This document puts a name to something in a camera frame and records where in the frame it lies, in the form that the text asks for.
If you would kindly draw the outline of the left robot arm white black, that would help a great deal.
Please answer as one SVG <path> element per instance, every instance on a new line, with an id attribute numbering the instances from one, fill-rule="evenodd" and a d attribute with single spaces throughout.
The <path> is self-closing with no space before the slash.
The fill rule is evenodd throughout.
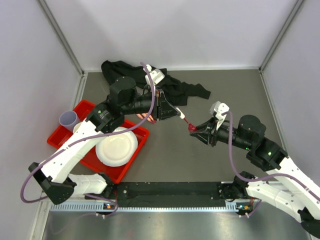
<path id="1" fill-rule="evenodd" d="M 159 121 L 182 116 L 161 88 L 151 85 L 150 90 L 139 94 L 133 78 L 117 78 L 106 100 L 93 108 L 76 133 L 47 160 L 29 166 L 30 175 L 53 204 L 77 195 L 93 194 L 106 199 L 113 194 L 114 187 L 105 174 L 74 175 L 71 170 L 99 142 L 116 135 L 115 130 L 124 124 L 126 115 L 148 113 Z"/>

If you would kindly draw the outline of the red nail polish bottle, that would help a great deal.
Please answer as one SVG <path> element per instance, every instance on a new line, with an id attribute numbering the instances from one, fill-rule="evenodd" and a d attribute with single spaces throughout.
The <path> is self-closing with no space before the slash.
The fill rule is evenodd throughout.
<path id="1" fill-rule="evenodd" d="M 195 125 L 193 125 L 192 123 L 188 124 L 188 131 L 190 133 L 197 131 L 197 127 Z"/>

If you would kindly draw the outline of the white nail polish cap brush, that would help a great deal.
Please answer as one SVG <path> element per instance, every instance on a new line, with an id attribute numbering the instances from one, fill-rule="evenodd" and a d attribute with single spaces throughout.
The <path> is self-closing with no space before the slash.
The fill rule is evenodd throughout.
<path id="1" fill-rule="evenodd" d="M 186 119 L 185 114 L 184 114 L 178 107 L 176 107 L 175 109 L 178 111 L 180 119 L 184 120 L 184 121 L 189 125 L 190 123 L 189 123 L 189 121 Z"/>

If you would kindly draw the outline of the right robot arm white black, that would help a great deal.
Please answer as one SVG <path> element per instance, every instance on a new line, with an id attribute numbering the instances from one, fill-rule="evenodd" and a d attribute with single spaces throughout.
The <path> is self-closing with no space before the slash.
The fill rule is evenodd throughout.
<path id="1" fill-rule="evenodd" d="M 214 147 L 217 142 L 232 149 L 247 151 L 246 158 L 267 175 L 256 177 L 247 172 L 236 173 L 233 192 L 239 198 L 259 199 L 293 217 L 310 235 L 320 236 L 320 187 L 295 164 L 277 143 L 265 137 L 266 126 L 253 115 L 240 118 L 238 127 L 221 124 L 213 116 L 205 123 L 188 125 L 189 134 Z"/>

